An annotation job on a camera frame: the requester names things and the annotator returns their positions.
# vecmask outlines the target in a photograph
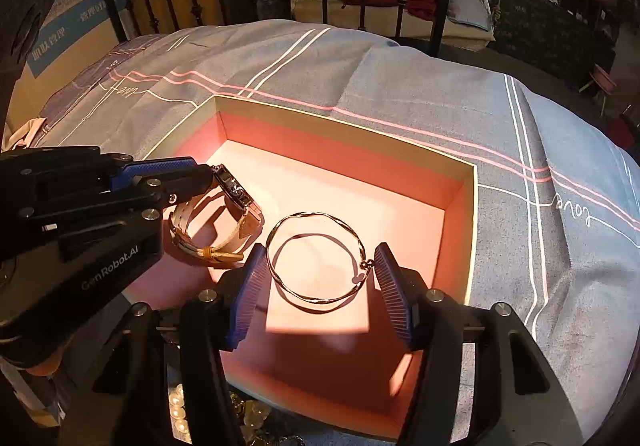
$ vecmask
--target pink stripe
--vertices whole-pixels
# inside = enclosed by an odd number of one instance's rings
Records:
[[[639,220],[636,220],[634,217],[632,217],[630,214],[628,214],[624,209],[622,209],[621,207],[618,207],[616,204],[613,203],[613,201],[609,200],[607,197],[605,197],[604,195],[601,195],[599,193],[597,193],[596,191],[590,190],[589,188],[577,184],[575,182],[573,182],[571,179],[565,177],[564,175],[562,175],[560,172],[556,171],[555,169],[551,169],[552,173],[555,173],[556,175],[558,175],[559,177],[564,178],[564,180],[566,180],[567,182],[571,183],[572,185],[576,186],[577,188],[580,188],[581,190],[585,190],[585,191],[589,191],[591,194],[596,195],[597,197],[600,197],[601,199],[603,199],[604,201],[607,201],[609,204],[611,204],[612,206],[614,206],[616,209],[618,209],[620,211],[620,213],[622,213],[623,215],[625,215],[629,220],[631,220],[632,222],[635,223],[640,223]]]
[[[209,81],[211,84],[220,86],[221,88],[231,88],[232,90],[241,90],[243,92],[254,92],[264,97],[269,97],[269,98],[284,101],[284,102],[290,102],[293,104],[298,104],[300,106],[308,106],[309,108],[315,108],[318,110],[330,111],[335,109],[333,106],[319,106],[317,104],[311,104],[310,102],[304,102],[298,99],[290,99],[288,97],[281,97],[279,95],[273,95],[271,93],[261,92],[260,90],[254,90],[253,88],[247,88],[245,86],[235,86],[233,84],[222,84],[221,82],[217,82],[216,80],[209,79],[209,77],[207,76],[203,76],[201,73],[196,72],[195,70],[190,70],[189,72],[185,72],[184,74],[178,74],[177,72],[171,71],[171,74],[177,77],[184,77],[184,76],[188,76],[189,74],[193,74],[195,76],[201,77],[204,80]]]
[[[608,209],[609,211],[611,211],[614,215],[616,215],[620,220],[622,220],[623,222],[627,223],[632,229],[634,229],[635,231],[640,231],[640,227],[636,227],[634,226],[631,222],[629,222],[628,220],[625,220],[624,218],[622,218],[619,214],[617,214],[613,209],[611,209],[609,206],[607,206],[606,204],[600,203],[597,200],[592,199],[591,197],[587,197],[586,195],[583,195],[582,193],[578,193],[578,191],[574,190],[574,188],[572,188],[571,186],[567,186],[566,184],[562,184],[562,182],[559,182],[557,180],[554,180],[554,184],[557,184],[558,186],[563,187],[566,190],[569,191],[573,191],[576,195],[578,195],[579,197],[582,197],[590,202],[593,202],[594,204],[597,204],[599,206],[604,207],[605,209]]]
[[[130,76],[121,76],[115,70],[113,72],[118,77],[130,79],[130,80],[133,80],[134,82],[141,82],[140,80],[133,79]],[[192,83],[192,84],[196,84],[198,86],[203,87],[204,89],[206,89],[207,91],[209,91],[212,94],[216,93],[214,90],[211,90],[208,86],[202,84],[199,81],[193,80],[193,79],[187,79],[187,80],[183,80],[183,81],[174,81],[174,80],[168,79],[166,76],[158,76],[158,75],[145,76],[145,74],[141,74],[140,72],[137,72],[137,71],[132,71],[132,72],[130,72],[130,74],[136,74],[136,75],[141,76],[141,77],[162,77],[162,79],[167,80],[167,82],[170,82],[172,84]],[[436,139],[443,139],[443,140],[447,140],[449,142],[458,143],[458,144],[463,145],[463,146],[470,146],[470,147],[473,147],[473,148],[477,148],[477,149],[481,149],[481,150],[487,151],[489,153],[492,153],[493,155],[497,155],[497,156],[503,157],[504,159],[507,159],[508,161],[517,164],[519,167],[523,167],[523,165],[520,162],[515,161],[514,159],[510,158],[507,155],[504,155],[504,154],[502,154],[500,152],[492,150],[491,148],[487,148],[487,147],[484,147],[482,145],[475,144],[475,143],[472,143],[472,142],[467,142],[467,141],[463,141],[463,140],[459,140],[459,139],[454,139],[454,138],[451,138],[451,137],[446,137],[444,135],[440,135],[440,134],[436,134],[436,133],[428,132],[428,131],[424,131],[424,130],[418,130],[418,129],[411,128],[411,127],[408,127],[408,126],[402,126],[401,124],[390,123],[390,122],[387,122],[387,121],[380,121],[380,119],[374,119],[372,117],[365,117],[363,115],[358,115],[356,113],[353,113],[353,112],[350,112],[350,111],[347,111],[347,110],[343,110],[341,108],[337,108],[337,107],[334,107],[334,106],[318,106],[316,104],[311,104],[311,103],[308,103],[308,102],[304,102],[304,101],[300,101],[300,100],[296,100],[296,99],[291,99],[291,98],[288,98],[288,97],[282,97],[282,96],[279,96],[279,95],[273,95],[271,93],[264,93],[264,92],[261,92],[260,90],[254,90],[252,88],[246,88],[244,86],[234,86],[234,85],[231,85],[231,84],[222,84],[220,82],[217,82],[216,80],[210,79],[210,77],[204,76],[203,74],[197,72],[196,70],[190,70],[189,72],[185,72],[183,74],[179,74],[177,72],[171,71],[171,74],[173,74],[174,76],[177,76],[177,77],[184,77],[184,76],[188,76],[188,75],[191,74],[191,75],[195,75],[195,76],[201,77],[202,79],[204,79],[204,80],[206,80],[206,81],[208,81],[208,82],[210,82],[212,84],[215,84],[216,86],[222,87],[222,88],[231,88],[233,90],[243,90],[243,91],[254,92],[254,93],[257,93],[258,95],[262,95],[262,96],[265,96],[265,97],[273,98],[273,99],[276,99],[276,100],[281,100],[283,102],[289,102],[289,103],[298,104],[298,105],[301,105],[301,106],[308,106],[309,108],[314,108],[314,109],[319,109],[319,110],[324,110],[324,111],[333,110],[333,111],[337,111],[338,113],[344,114],[344,115],[346,115],[348,117],[353,117],[353,118],[356,118],[356,119],[362,119],[363,121],[374,122],[374,123],[377,123],[377,124],[382,124],[383,126],[396,127],[396,128],[403,129],[403,130],[407,130],[407,131],[411,131],[411,132],[415,132],[415,133],[420,133],[420,134],[423,134],[423,135],[428,135],[429,137],[434,137]],[[236,97],[239,97],[239,98],[246,99],[246,97],[238,95],[238,94],[235,94],[235,93],[229,93],[229,95],[233,95],[233,96],[236,96]],[[530,182],[544,183],[544,182],[548,182],[549,180],[551,180],[550,176],[544,177],[542,179],[532,179],[531,177],[527,177],[527,175],[521,174],[520,172],[518,172],[517,170],[515,170],[515,169],[513,169],[511,167],[505,166],[504,164],[501,164],[499,162],[493,161],[491,159],[486,159],[486,158],[483,158],[483,157],[479,157],[479,156],[470,155],[470,154],[467,154],[467,153],[458,152],[458,151],[452,150],[450,148],[445,148],[443,146],[438,146],[438,145],[431,144],[431,143],[426,143],[426,142],[423,142],[423,141],[417,141],[417,140],[413,140],[413,139],[409,139],[409,140],[411,140],[412,142],[416,142],[418,144],[422,144],[422,145],[425,145],[425,146],[440,150],[440,151],[444,151],[445,153],[450,153],[452,155],[464,157],[464,158],[467,158],[467,159],[473,159],[473,160],[484,162],[484,163],[492,165],[492,166],[496,166],[497,168],[500,168],[500,169],[503,169],[503,170],[508,171],[510,173],[513,173],[513,174],[515,174],[515,175],[517,175],[519,177],[522,177],[522,178],[524,178],[524,179],[526,179],[526,180],[528,180]],[[530,168],[528,166],[524,166],[524,168],[529,170],[529,171],[532,171],[532,172],[542,172],[542,171],[545,171],[547,169],[550,170],[549,167]],[[626,216],[628,216],[633,222],[639,223],[637,220],[635,220],[632,217],[630,217],[630,215],[628,213],[626,213],[623,209],[621,209],[619,206],[617,206],[615,203],[613,203],[607,197],[604,197],[603,195],[601,195],[599,193],[596,193],[595,191],[590,190],[589,188],[587,188],[587,187],[585,187],[583,185],[577,184],[577,183],[569,180],[568,178],[564,177],[564,175],[559,174],[555,170],[551,170],[551,171],[556,173],[556,174],[558,174],[559,176],[561,176],[562,178],[564,178],[565,180],[567,180],[568,182],[570,182],[574,186],[579,187],[579,188],[581,188],[583,190],[589,191],[590,193],[593,193],[594,195],[604,199],[609,204],[611,204],[616,209],[618,209],[621,213],[623,213]],[[580,197],[582,197],[582,198],[584,198],[586,200],[592,201],[595,204],[608,209],[614,215],[616,215],[620,219],[624,220],[626,223],[629,223],[625,219],[620,217],[619,214],[617,214],[615,211],[610,209],[609,206],[606,206],[605,204],[601,204],[600,202],[592,199],[591,197],[586,197],[586,196],[582,195],[581,193],[578,193],[578,191],[575,191],[573,188],[570,188],[567,185],[563,185],[562,183],[559,183],[559,182],[556,182],[556,183],[561,185],[564,188],[567,188],[567,189],[573,191],[578,196],[580,196]],[[640,231],[640,229],[638,229],[637,227],[635,227],[631,223],[629,223],[629,225],[633,229],[635,229],[636,231]]]
[[[381,121],[380,119],[374,119],[372,117],[365,117],[364,115],[358,115],[356,113],[353,113],[353,112],[350,112],[350,111],[347,111],[347,110],[343,110],[341,108],[337,108],[336,106],[318,106],[316,104],[310,104],[308,102],[303,102],[303,101],[296,100],[296,99],[290,99],[290,98],[287,98],[287,97],[281,97],[281,96],[277,96],[277,95],[265,94],[265,93],[260,92],[259,90],[253,90],[251,88],[244,88],[242,86],[233,86],[233,85],[230,85],[230,84],[222,84],[222,83],[219,83],[219,82],[217,82],[215,80],[210,79],[207,76],[204,76],[203,74],[201,74],[201,73],[199,73],[199,72],[197,72],[195,70],[190,70],[189,72],[185,72],[184,74],[178,74],[178,73],[176,73],[174,71],[171,71],[171,73],[174,74],[174,76],[178,76],[178,77],[184,77],[184,76],[187,76],[188,74],[194,74],[195,76],[198,76],[198,77],[201,77],[202,79],[208,80],[209,82],[211,82],[213,84],[216,84],[218,86],[224,86],[225,88],[234,88],[236,90],[248,90],[250,92],[258,93],[260,95],[264,95],[266,97],[271,97],[271,98],[278,99],[278,100],[285,101],[285,102],[292,102],[292,103],[295,103],[295,104],[300,104],[300,105],[303,105],[303,106],[309,106],[311,108],[317,108],[317,109],[322,109],[322,110],[334,110],[334,111],[337,111],[338,113],[341,113],[341,114],[344,114],[344,115],[348,115],[349,117],[355,117],[356,119],[362,119],[363,121],[375,122],[377,124],[382,124],[383,126],[399,128],[399,129],[407,130],[407,131],[410,131],[410,132],[413,132],[413,133],[419,133],[421,135],[427,135],[428,137],[434,137],[436,139],[443,139],[443,140],[446,140],[446,141],[449,141],[449,142],[462,144],[463,146],[469,146],[471,148],[484,150],[486,152],[492,153],[495,156],[502,157],[503,159],[506,159],[509,162],[512,162],[513,164],[516,164],[516,165],[518,165],[520,167],[523,167],[524,169],[526,169],[528,171],[544,172],[544,171],[547,171],[549,169],[549,166],[545,166],[543,168],[530,168],[528,166],[525,166],[521,162],[516,161],[515,159],[512,159],[510,156],[507,156],[507,155],[505,155],[503,153],[500,153],[500,152],[498,152],[496,150],[492,150],[491,148],[487,148],[486,146],[475,144],[473,142],[463,141],[463,140],[460,140],[460,139],[454,139],[453,137],[447,137],[446,135],[440,135],[440,134],[437,134],[437,133],[434,133],[434,132],[431,132],[431,131],[420,130],[420,129],[417,129],[417,128],[411,128],[409,126],[403,126],[401,124],[395,124],[393,122]]]
[[[410,139],[409,137],[402,137],[402,139],[405,139],[405,140],[408,140],[408,141],[411,141],[411,142],[415,142],[415,143],[420,144],[422,146],[427,146],[429,148],[433,148],[435,150],[442,151],[444,153],[450,153],[452,155],[455,155],[456,157],[464,157],[466,159],[473,159],[473,160],[485,162],[487,164],[491,164],[492,166],[496,166],[497,168],[500,168],[500,169],[503,169],[503,170],[508,171],[510,173],[513,173],[514,175],[517,175],[518,177],[522,177],[523,179],[527,179],[529,182],[542,183],[542,182],[549,182],[551,180],[551,176],[544,177],[542,179],[532,179],[531,177],[528,177],[527,175],[523,175],[522,173],[517,172],[515,169],[510,168],[508,166],[505,166],[504,164],[501,164],[500,162],[492,161],[491,159],[486,159],[484,157],[479,157],[477,155],[470,155],[469,153],[462,153],[460,151],[452,150],[450,148],[445,148],[444,146],[438,146],[437,144],[431,144],[429,142],[423,142],[423,141],[418,141],[418,140],[415,140],[415,139]]]

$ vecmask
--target cardboard box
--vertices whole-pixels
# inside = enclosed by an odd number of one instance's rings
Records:
[[[386,241],[401,267],[468,301],[477,210],[472,164],[328,117],[220,96],[195,110],[148,157],[183,155],[224,163],[254,197],[265,219],[255,241],[264,243],[286,215],[324,211],[358,233],[367,257]],[[223,200],[213,191],[191,222],[201,246],[235,224]],[[127,290],[131,301],[154,308],[180,304],[223,272],[184,256],[168,238],[165,248],[165,257]],[[284,223],[270,256],[284,282],[307,295],[341,295],[362,273],[353,236],[324,218]],[[304,304],[271,282],[247,338],[222,359],[230,384],[276,407],[395,439],[420,354],[407,353],[396,338],[372,273],[353,299],[334,305]]]

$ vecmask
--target gold bangle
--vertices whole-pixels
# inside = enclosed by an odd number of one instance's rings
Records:
[[[280,276],[278,275],[276,270],[273,268],[273,264],[271,263],[271,258],[269,257],[269,246],[270,246],[271,241],[273,240],[273,237],[275,236],[277,230],[280,228],[280,226],[286,220],[289,220],[289,219],[303,219],[305,217],[327,217],[328,219],[331,219],[335,223],[340,225],[340,227],[343,228],[345,231],[347,231],[348,233],[351,233],[351,235],[353,235],[355,237],[355,239],[358,241],[358,249],[360,251],[360,264],[359,264],[359,267],[365,273],[364,273],[364,278],[362,280],[360,280],[356,285],[354,285],[353,288],[350,289],[350,291],[348,291],[348,293],[345,293],[342,296],[338,296],[337,298],[315,298],[313,296],[304,296],[302,294],[298,294],[297,292],[292,291],[289,287],[284,285],[284,282],[282,281],[282,279],[280,278]],[[267,264],[269,266],[269,271],[271,272],[271,277],[273,278],[273,281],[277,285],[279,285],[281,289],[285,290],[290,295],[293,295],[293,296],[295,296],[296,298],[298,298],[298,299],[300,299],[302,301],[306,301],[308,303],[312,303],[312,304],[315,304],[315,305],[327,305],[329,303],[334,303],[334,302],[337,302],[337,301],[340,301],[340,300],[344,300],[345,298],[354,296],[362,288],[364,283],[367,281],[367,277],[369,276],[369,272],[371,272],[371,269],[373,269],[373,260],[367,260],[367,256],[366,256],[365,250],[364,250],[364,245],[362,244],[362,241],[360,240],[360,238],[358,237],[356,232],[353,229],[351,229],[350,226],[348,226],[342,220],[337,219],[336,217],[333,217],[333,216],[328,215],[326,213],[319,213],[318,211],[302,211],[301,213],[294,213],[293,215],[289,215],[288,217],[284,217],[282,220],[280,220],[273,227],[273,229],[269,233],[269,236],[267,237],[267,241],[265,242],[264,247],[265,247],[265,250],[266,250]]]

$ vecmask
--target poster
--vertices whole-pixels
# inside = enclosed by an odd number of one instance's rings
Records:
[[[118,10],[125,0],[115,0]],[[34,77],[38,77],[71,45],[109,18],[104,0],[54,0],[27,58]]]

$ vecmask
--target beige cloth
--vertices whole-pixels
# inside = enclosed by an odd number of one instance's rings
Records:
[[[31,146],[33,139],[36,137],[36,133],[46,120],[45,117],[29,119],[20,126],[15,133],[11,133],[9,127],[5,124],[4,133],[2,134],[2,151],[28,148]]]

